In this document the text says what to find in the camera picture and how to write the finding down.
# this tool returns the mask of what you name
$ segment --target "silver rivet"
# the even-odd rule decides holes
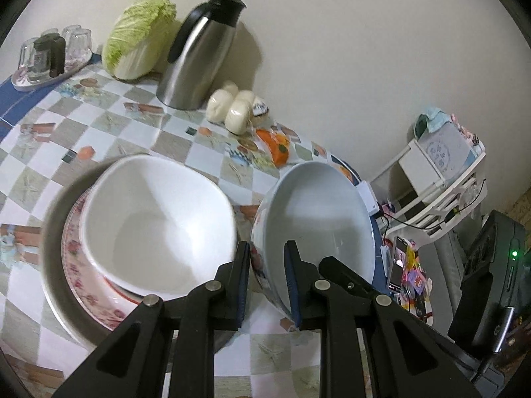
[[[145,303],[148,307],[155,307],[159,299],[160,298],[157,295],[150,294],[150,295],[144,296],[144,299],[142,299],[142,302]]]
[[[387,295],[378,295],[376,297],[376,303],[382,307],[387,307],[391,305],[392,299]]]
[[[314,283],[314,286],[318,290],[328,290],[330,289],[330,283],[326,280],[317,280]]]
[[[216,290],[221,289],[221,283],[216,280],[209,281],[204,286],[207,290],[210,290],[211,292],[215,292]]]

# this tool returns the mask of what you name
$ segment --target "white bowl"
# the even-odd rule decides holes
[[[119,286],[165,300],[187,295],[231,262],[234,211],[208,178],[177,162],[134,155],[93,186],[80,218],[90,263]]]
[[[369,283],[374,275],[371,219],[352,183],[326,163],[291,168],[265,196],[251,232],[251,261],[265,296],[291,317],[283,250],[297,243],[301,259],[319,265],[334,256]]]

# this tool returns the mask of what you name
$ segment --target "white power adapter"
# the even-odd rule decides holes
[[[363,199],[363,203],[365,203],[368,215],[372,216],[376,214],[380,210],[380,207],[378,206],[378,201],[372,191],[371,185],[367,181],[361,181],[356,188]]]

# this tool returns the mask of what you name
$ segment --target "round table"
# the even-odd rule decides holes
[[[80,82],[87,78],[91,82]],[[8,83],[0,86],[0,99],[8,104],[3,119],[14,126],[7,134],[0,131],[4,136],[0,143],[2,235],[13,226],[37,228],[37,236],[27,236],[22,256],[10,257],[5,244],[0,251],[0,347],[35,395],[53,392],[62,376],[70,375],[90,350],[79,345],[55,318],[42,288],[38,249],[31,248],[30,240],[38,239],[38,228],[55,195],[95,162],[150,153],[184,163],[218,184],[229,197],[244,240],[249,239],[252,217],[248,208],[240,207],[259,204],[294,164],[327,162],[353,184],[360,181],[347,163],[268,116],[260,123],[273,126],[290,140],[288,165],[278,169],[263,160],[254,161],[253,152],[260,152],[253,151],[256,145],[251,138],[237,138],[209,123],[204,111],[167,108],[156,98],[156,86],[157,79],[151,76],[134,84],[121,83],[97,60],[55,88],[20,93],[11,91]],[[138,104],[152,108],[146,112]],[[164,112],[151,113],[153,106]],[[372,223],[376,238],[373,285],[386,292],[381,237]],[[242,328],[215,356],[216,396],[317,397],[319,333],[297,331],[264,297],[253,274],[249,290]],[[44,371],[52,380],[31,376],[42,372],[41,367],[48,369]]]

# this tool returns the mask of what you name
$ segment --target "white wall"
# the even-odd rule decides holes
[[[95,47],[133,0],[33,0],[0,49],[81,23]],[[204,0],[173,0],[178,16]],[[455,112],[488,148],[486,207],[505,208],[531,180],[531,50],[498,0],[243,0],[245,29],[222,76],[274,116],[370,177],[406,143],[427,105]]]

